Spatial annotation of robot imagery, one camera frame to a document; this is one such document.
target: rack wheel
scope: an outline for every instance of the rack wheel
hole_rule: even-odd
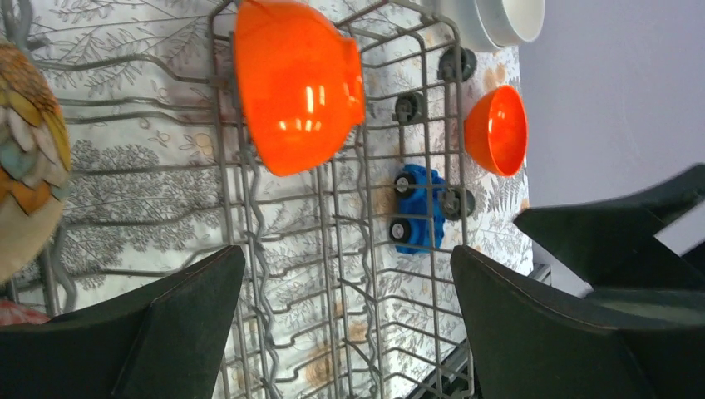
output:
[[[394,219],[389,224],[389,238],[395,243],[406,244],[412,237],[412,224],[406,219]]]
[[[466,216],[470,216],[473,212],[475,212],[475,196],[469,191],[465,190],[466,192],[466,207],[467,207],[467,213]],[[452,188],[448,189],[444,192],[441,192],[439,194],[439,200],[441,202],[441,212],[443,213],[443,216],[446,217],[447,220],[450,220],[451,222],[457,221],[462,219],[462,214],[461,214],[461,192],[459,189]]]
[[[417,183],[417,178],[411,173],[402,172],[397,175],[394,179],[394,194],[397,197],[405,199],[409,198],[414,194],[416,189],[409,187],[409,185],[415,185]]]
[[[438,79],[448,83],[456,79],[456,55],[453,52],[455,47],[449,47],[441,56],[438,63]],[[466,81],[472,77],[477,69],[477,57],[475,53],[467,48],[461,49],[461,79]]]
[[[426,114],[426,98],[419,93],[403,94],[394,103],[392,119],[400,124],[410,124],[418,121]]]

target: metal wire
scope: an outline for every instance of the metal wire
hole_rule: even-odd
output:
[[[8,0],[2,0],[2,4],[7,5]],[[230,4],[237,4],[236,1],[227,0],[216,7],[208,17],[208,26],[211,32],[208,46],[210,50],[210,58],[207,60],[210,64],[210,75],[205,77],[178,76],[164,62],[157,57],[146,54],[134,54],[129,56],[117,57],[107,61],[92,62],[81,65],[65,65],[48,62],[39,62],[36,64],[42,69],[56,71],[89,71],[96,68],[104,68],[117,66],[128,62],[144,62],[150,63],[159,67],[167,76],[174,81],[198,84],[210,88],[210,102],[207,106],[187,106],[187,105],[170,105],[163,101],[147,97],[127,97],[122,99],[107,100],[107,101],[84,101],[76,99],[59,99],[63,106],[85,106],[85,107],[100,107],[100,106],[123,106],[128,104],[145,105],[153,108],[154,111],[137,111],[124,112],[108,116],[94,117],[77,117],[67,118],[67,124],[84,125],[94,124],[108,121],[124,121],[135,118],[151,118],[161,119],[178,126],[208,126],[214,130],[217,138],[217,147],[219,154],[215,158],[214,165],[189,165],[189,166],[161,166],[156,168],[144,168],[133,170],[75,170],[75,175],[90,175],[90,176],[107,176],[115,174],[139,174],[139,173],[155,173],[166,172],[171,170],[200,170],[214,169],[220,175],[220,194],[222,203],[211,207],[202,207],[191,209],[187,214],[182,214],[173,219],[163,220],[160,222],[71,222],[61,226],[54,239],[54,245],[47,247],[47,250],[42,255],[42,281],[46,294],[46,305],[48,312],[51,315],[56,315],[65,311],[70,311],[76,304],[76,287],[75,280],[90,276],[92,273],[101,273],[104,275],[130,275],[130,276],[145,276],[152,278],[163,277],[167,273],[154,271],[121,271],[121,270],[101,270],[93,272],[85,272],[81,275],[73,275],[72,278],[62,274],[62,268],[57,262],[60,258],[59,252],[62,250],[62,242],[65,239],[66,232],[73,229],[85,228],[86,226],[140,226],[140,225],[163,225],[178,223],[180,220],[189,217],[192,214],[206,212],[216,209],[222,209],[224,217],[223,226],[223,242],[224,244],[242,244],[247,246],[249,256],[249,271],[244,279],[244,286],[251,287],[254,295],[253,303],[246,303],[241,300],[239,308],[234,315],[234,325],[232,338],[235,342],[234,356],[226,353],[221,365],[221,379],[223,385],[223,395],[225,398],[233,397],[254,397],[255,395],[264,395],[271,399],[279,399],[288,397],[283,394],[278,387],[279,384],[285,384],[295,381],[299,373],[307,366],[316,362],[319,358],[330,357],[331,380],[320,387],[316,387],[310,392],[305,392],[297,397],[335,397],[335,398],[353,398],[353,397],[374,397],[388,398],[392,397],[390,392],[386,392],[386,384],[393,378],[401,378],[417,384],[420,387],[425,387],[428,392],[437,397],[449,397],[445,393],[432,387],[428,383],[417,381],[415,378],[403,372],[389,372],[389,365],[386,358],[393,353],[402,353],[405,356],[413,357],[418,361],[424,362],[429,366],[429,370],[435,369],[435,387],[442,386],[444,376],[453,378],[462,378],[471,381],[471,372],[468,375],[459,375],[456,367],[449,367],[441,358],[441,345],[455,346],[459,345],[451,339],[441,335],[439,317],[442,313],[450,314],[460,318],[461,315],[457,312],[442,308],[437,299],[438,284],[452,284],[452,281],[444,279],[436,274],[434,264],[436,257],[439,254],[447,254],[448,249],[436,249],[435,238],[433,237],[434,220],[431,216],[375,213],[373,208],[373,192],[379,189],[389,189],[393,187],[390,184],[379,184],[373,179],[371,172],[371,163],[380,160],[398,160],[405,163],[410,157],[421,157],[427,169],[431,168],[431,158],[442,156],[445,162],[445,176],[449,179],[446,185],[438,186],[429,181],[425,185],[411,185],[410,187],[422,187],[426,189],[429,199],[429,214],[433,213],[431,204],[431,191],[434,188],[448,189],[451,187],[461,188],[461,214],[466,214],[466,192],[461,186],[461,182],[465,181],[464,156],[462,149],[464,148],[463,137],[458,135],[459,145],[457,148],[452,148],[451,135],[453,130],[461,125],[460,112],[461,96],[456,93],[460,92],[461,78],[456,76],[453,81],[432,82],[428,80],[427,73],[429,66],[427,65],[428,54],[446,48],[455,48],[455,65],[456,71],[461,69],[461,52],[460,43],[458,41],[458,31],[455,23],[445,17],[437,16],[429,13],[424,7],[418,6],[407,0],[382,0],[365,7],[364,9],[355,12],[339,21],[336,27],[344,34],[353,36],[360,43],[360,52],[363,60],[363,67],[368,70],[380,70],[385,67],[394,65],[395,63],[420,57],[421,67],[419,73],[422,77],[422,85],[410,91],[400,91],[389,93],[384,96],[368,96],[367,103],[370,112],[375,112],[376,104],[382,104],[384,101],[389,101],[398,96],[419,91],[425,98],[428,98],[430,91],[442,89],[444,91],[444,115],[443,116],[427,116],[420,122],[422,133],[424,135],[424,151],[413,153],[407,152],[405,146],[405,126],[395,123],[385,126],[368,126],[362,125],[355,129],[350,142],[327,164],[311,171],[311,176],[314,180],[315,190],[311,193],[301,195],[282,196],[277,199],[261,199],[260,183],[262,181],[262,163],[256,155],[255,148],[250,142],[249,133],[243,117],[242,109],[239,105],[239,100],[236,93],[237,81],[234,74],[224,74],[217,65],[218,60],[215,55],[215,48],[220,44],[229,43],[232,46],[232,34],[230,36],[220,35],[215,33],[214,20],[219,16]],[[418,14],[419,23],[411,27],[398,27],[392,33],[381,34],[373,32],[370,29],[361,28],[358,22],[369,16],[382,7],[403,7],[407,10],[412,10]],[[428,46],[420,33],[424,29],[443,25],[450,28],[452,37],[442,44]],[[410,54],[404,54],[399,57],[394,57],[390,60],[384,60],[378,63],[371,63],[366,60],[366,54],[378,50],[380,47],[398,40],[402,37],[410,37],[414,42],[418,43],[418,51]],[[233,106],[235,108],[235,118],[232,121],[225,121],[221,115],[221,95],[227,94],[233,97]],[[168,111],[188,111],[210,114],[209,121],[184,121],[174,118]],[[445,124],[445,148],[443,150],[431,150],[430,145],[430,124],[433,122],[443,122]],[[239,151],[234,160],[228,161],[226,152],[227,144],[224,140],[224,129],[226,127],[235,128],[237,130],[237,139]],[[374,146],[375,133],[384,130],[398,130],[400,154],[394,155],[374,155],[371,151]],[[357,184],[354,189],[344,188],[338,182],[338,173],[345,165],[355,164],[357,169]],[[453,176],[451,181],[451,163],[457,163],[459,175]],[[240,195],[233,197],[231,188],[241,191]],[[343,214],[341,198],[344,195],[356,195],[362,204],[360,214],[357,217]],[[294,200],[313,200],[318,206],[317,224],[314,226],[303,226],[291,229],[286,232],[277,234],[265,234],[265,217],[262,208],[269,204],[279,204]],[[244,219],[244,234],[241,237],[236,237],[234,232],[239,228],[234,220],[233,210],[241,212]],[[392,244],[387,237],[380,237],[376,225],[380,224],[384,219],[393,217],[404,217],[408,219],[427,219],[431,224],[431,245],[429,248],[418,247],[412,244],[406,244],[410,248],[419,248],[430,250],[428,258],[431,262],[430,275],[416,273],[406,270],[394,268],[393,265],[383,264],[378,258],[378,250]],[[354,227],[362,237],[360,247],[354,250],[343,248],[343,236],[346,234],[346,228]],[[467,244],[467,222],[466,218],[461,218],[461,236],[462,243]],[[319,234],[320,240],[320,255],[310,259],[302,260],[293,265],[274,270],[265,257],[264,245],[267,243],[278,242],[286,239],[288,236],[296,234],[316,233]],[[219,247],[206,248],[197,251],[189,256],[181,265],[184,267],[194,259],[203,254],[208,254],[217,250]],[[359,264],[362,269],[363,276],[354,278],[346,275],[345,264],[351,262]],[[305,298],[297,298],[284,304],[282,308],[273,308],[265,292],[267,292],[268,284],[273,278],[286,278],[295,270],[306,268],[311,265],[320,264],[323,266],[323,286],[320,291],[310,293]],[[389,293],[383,293],[379,286],[381,277],[389,274],[405,274],[415,278],[424,278],[431,283],[432,302],[424,303],[415,301],[409,298]],[[67,303],[64,308],[58,304],[57,284],[60,284],[67,291]],[[18,284],[12,282],[9,292],[14,298],[17,298],[17,293],[28,291],[36,288],[36,284],[25,285],[19,287]],[[362,311],[356,311],[351,308],[350,297],[346,292],[356,293],[362,298],[364,306]],[[324,299],[324,311],[326,320],[309,326],[301,331],[294,332],[289,342],[277,343],[274,341],[274,328],[276,317],[278,315],[289,312],[297,303],[308,300],[310,298]],[[336,314],[335,303],[342,304],[342,314]],[[432,310],[433,318],[432,332],[427,332],[422,328],[405,325],[397,321],[386,320],[382,317],[383,307],[389,301],[403,301],[412,303],[419,308],[428,308]],[[351,337],[349,332],[350,319],[353,317],[365,317],[367,320],[367,331],[365,342],[356,342]],[[245,333],[245,325],[251,321],[258,324],[256,335],[256,343],[254,348],[247,344],[247,336]],[[342,331],[338,326],[338,321],[342,323]],[[384,334],[391,328],[404,328],[411,333],[419,336],[431,337],[435,342],[435,356],[432,359],[426,358],[419,353],[414,353],[402,347],[390,347],[385,343]],[[318,357],[308,359],[305,362],[293,367],[290,374],[284,375],[280,370],[279,352],[294,346],[295,341],[299,337],[303,337],[308,333],[322,331],[325,332],[326,342],[330,349]],[[362,359],[365,368],[356,368],[353,362],[354,356]],[[259,360],[259,366],[253,366],[251,361]],[[229,368],[242,367],[245,375],[244,387],[235,389],[229,381]]]

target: orange plastic bowl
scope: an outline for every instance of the orange plastic bowl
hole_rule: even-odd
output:
[[[291,0],[245,0],[238,14],[235,70],[259,156],[278,176],[321,165],[365,121],[357,43]]]
[[[500,176],[515,175],[524,164],[528,124],[521,95],[500,86],[483,96],[464,123],[465,151]]]

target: white bowl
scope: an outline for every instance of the white bowl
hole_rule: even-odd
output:
[[[482,25],[498,46],[531,43],[544,26],[545,0],[470,0],[476,2]]]
[[[463,47],[473,52],[496,52],[503,48],[490,39],[475,0],[436,0],[431,4],[435,12],[456,22]]]

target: owl ornament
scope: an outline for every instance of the owl ornament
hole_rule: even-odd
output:
[[[0,38],[0,283],[30,263],[53,234],[70,171],[56,97],[24,53]]]

